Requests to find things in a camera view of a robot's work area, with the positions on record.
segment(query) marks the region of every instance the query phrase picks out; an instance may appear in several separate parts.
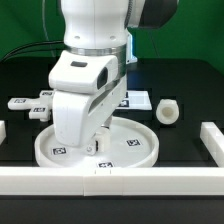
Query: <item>green wall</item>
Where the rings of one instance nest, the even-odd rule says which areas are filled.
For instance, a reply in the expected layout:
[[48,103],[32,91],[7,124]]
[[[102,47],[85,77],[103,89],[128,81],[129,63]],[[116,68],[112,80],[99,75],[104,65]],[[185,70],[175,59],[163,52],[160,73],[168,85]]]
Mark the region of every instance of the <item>green wall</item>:
[[[60,40],[64,20],[57,0],[46,3],[49,37]],[[15,47],[45,40],[41,4],[42,0],[0,0],[0,57]],[[131,32],[135,36],[137,57],[157,57],[147,30]],[[180,0],[172,20],[151,34],[161,58],[206,60],[224,74],[223,0]]]

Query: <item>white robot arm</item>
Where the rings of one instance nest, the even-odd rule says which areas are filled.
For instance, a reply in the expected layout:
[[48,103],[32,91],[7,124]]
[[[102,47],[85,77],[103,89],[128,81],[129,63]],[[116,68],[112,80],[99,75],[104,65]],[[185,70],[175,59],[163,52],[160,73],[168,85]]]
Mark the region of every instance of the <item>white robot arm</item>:
[[127,26],[158,28],[177,0],[61,0],[66,51],[49,75],[57,140],[90,142],[126,93]]

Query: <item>qr-like marker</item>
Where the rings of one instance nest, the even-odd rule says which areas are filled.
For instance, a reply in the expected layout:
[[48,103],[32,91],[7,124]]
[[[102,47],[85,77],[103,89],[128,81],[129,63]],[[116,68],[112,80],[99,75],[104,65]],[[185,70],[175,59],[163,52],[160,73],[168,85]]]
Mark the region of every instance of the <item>qr-like marker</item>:
[[52,92],[43,92],[42,96],[52,96]]
[[118,107],[129,107],[129,100],[123,100]]
[[66,148],[55,148],[52,150],[54,155],[66,154]]
[[25,103],[26,99],[16,99],[15,103]]
[[98,163],[99,168],[111,168],[114,167],[112,162],[106,162],[106,163]]
[[128,143],[129,146],[138,146],[138,145],[141,145],[141,143],[139,142],[138,139],[128,140],[127,143]]
[[33,112],[44,112],[45,108],[34,108]]

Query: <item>cable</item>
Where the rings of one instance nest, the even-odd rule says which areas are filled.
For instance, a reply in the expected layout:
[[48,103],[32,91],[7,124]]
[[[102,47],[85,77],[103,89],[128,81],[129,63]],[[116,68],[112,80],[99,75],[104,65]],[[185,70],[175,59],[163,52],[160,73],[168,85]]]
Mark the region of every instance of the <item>cable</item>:
[[154,48],[154,51],[155,51],[155,53],[156,53],[157,58],[160,58],[158,49],[157,49],[157,47],[156,47],[156,43],[155,43],[155,41],[154,41],[153,35],[152,35],[152,33],[151,33],[150,30],[149,30],[149,37],[150,37],[150,39],[151,39],[152,46],[153,46],[153,48]]
[[124,27],[125,28],[128,27],[128,23],[129,23],[129,20],[131,18],[132,8],[133,8],[133,0],[129,0],[128,12],[127,12],[127,15],[126,15],[126,18],[125,18],[125,22],[124,22]]
[[30,51],[17,52],[17,53],[11,54],[10,56],[8,56],[7,58],[5,58],[4,60],[0,61],[0,63],[6,61],[7,59],[9,59],[11,57],[14,57],[16,55],[26,54],[26,53],[44,52],[44,51],[51,51],[51,49],[39,49],[39,50],[30,50]]
[[[48,33],[47,33],[47,26],[46,26],[46,7],[45,6],[46,6],[46,1],[42,0],[42,25],[43,25],[45,38],[46,38],[47,41],[49,41],[49,36],[48,36]],[[55,55],[51,45],[50,45],[50,48],[51,48],[52,57],[55,58],[56,55]]]
[[11,55],[15,55],[17,52],[20,52],[26,48],[30,48],[30,47],[36,47],[36,46],[46,46],[46,45],[56,45],[56,44],[63,44],[63,41],[45,41],[45,42],[36,42],[36,43],[31,43],[31,44],[26,44],[23,45],[21,47],[18,47],[12,51],[10,51],[9,53],[7,53],[1,60],[0,62],[4,62],[5,60],[7,60],[9,57],[11,57]]

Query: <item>round plate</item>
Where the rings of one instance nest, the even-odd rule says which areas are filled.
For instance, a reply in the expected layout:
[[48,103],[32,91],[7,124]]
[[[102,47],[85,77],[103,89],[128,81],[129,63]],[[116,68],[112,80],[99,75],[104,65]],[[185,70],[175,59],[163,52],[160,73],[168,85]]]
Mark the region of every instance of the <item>round plate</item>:
[[59,143],[54,127],[42,131],[35,141],[35,155],[42,167],[152,167],[158,158],[159,141],[148,127],[113,117],[109,150],[88,155],[86,146],[75,148]]

